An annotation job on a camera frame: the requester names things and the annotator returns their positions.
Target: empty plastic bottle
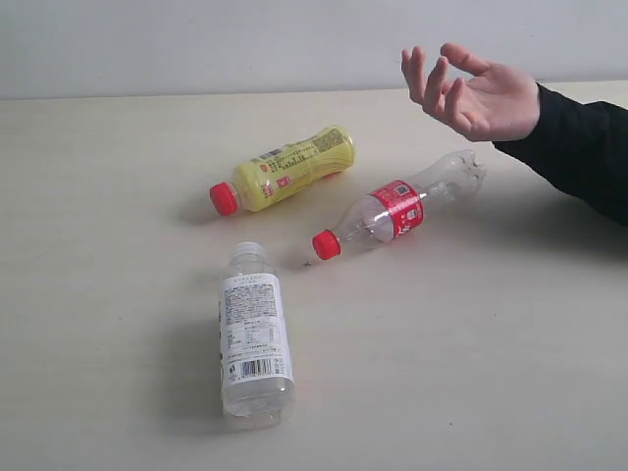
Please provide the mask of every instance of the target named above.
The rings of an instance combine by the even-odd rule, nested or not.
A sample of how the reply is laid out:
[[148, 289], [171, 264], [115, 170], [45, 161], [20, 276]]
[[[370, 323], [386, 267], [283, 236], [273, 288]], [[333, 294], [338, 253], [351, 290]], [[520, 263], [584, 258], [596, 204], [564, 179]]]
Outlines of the empty plastic bottle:
[[209, 190], [216, 210], [228, 216], [240, 209], [261, 211], [353, 165], [349, 134], [330, 126], [309, 139], [255, 157], [235, 167], [229, 182]]
[[259, 244], [238, 244], [220, 292], [223, 410], [236, 429], [278, 424], [294, 401], [279, 280], [266, 258]]
[[368, 249], [388, 243], [443, 207], [475, 195], [485, 175], [473, 151], [446, 154], [422, 172], [390, 182], [353, 203], [335, 228], [313, 238], [314, 249], [328, 260], [347, 246]]

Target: black sleeve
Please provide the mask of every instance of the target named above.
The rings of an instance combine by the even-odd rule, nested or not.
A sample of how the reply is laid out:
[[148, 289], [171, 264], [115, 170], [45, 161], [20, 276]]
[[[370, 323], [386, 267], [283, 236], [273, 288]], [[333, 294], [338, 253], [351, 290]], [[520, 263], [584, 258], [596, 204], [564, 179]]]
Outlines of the black sleeve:
[[517, 141], [496, 149], [528, 165], [554, 187], [628, 225], [628, 110], [584, 105], [539, 85], [541, 118]]

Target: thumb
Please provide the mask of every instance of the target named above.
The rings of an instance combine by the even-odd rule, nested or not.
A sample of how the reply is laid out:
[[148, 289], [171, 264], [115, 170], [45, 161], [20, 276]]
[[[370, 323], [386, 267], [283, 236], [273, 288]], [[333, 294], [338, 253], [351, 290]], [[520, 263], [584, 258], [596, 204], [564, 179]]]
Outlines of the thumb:
[[447, 57], [454, 67], [472, 76], [480, 76], [491, 67], [490, 61], [481, 59], [464, 47], [450, 42], [443, 45], [441, 54]]

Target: white label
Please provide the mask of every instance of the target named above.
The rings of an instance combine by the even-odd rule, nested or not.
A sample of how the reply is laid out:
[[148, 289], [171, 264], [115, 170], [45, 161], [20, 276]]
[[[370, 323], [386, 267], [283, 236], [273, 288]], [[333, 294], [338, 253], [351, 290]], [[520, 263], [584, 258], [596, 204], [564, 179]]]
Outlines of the white label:
[[225, 280], [220, 316], [225, 387], [260, 378], [293, 381], [276, 276], [257, 273]]

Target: yellow label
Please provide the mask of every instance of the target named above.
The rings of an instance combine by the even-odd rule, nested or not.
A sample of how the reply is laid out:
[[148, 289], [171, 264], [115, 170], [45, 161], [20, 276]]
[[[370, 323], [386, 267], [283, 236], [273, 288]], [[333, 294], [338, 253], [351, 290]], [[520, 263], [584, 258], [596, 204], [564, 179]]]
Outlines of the yellow label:
[[242, 205], [260, 211], [327, 175], [348, 169], [354, 153], [346, 131], [331, 126], [240, 164], [235, 168], [234, 185]]

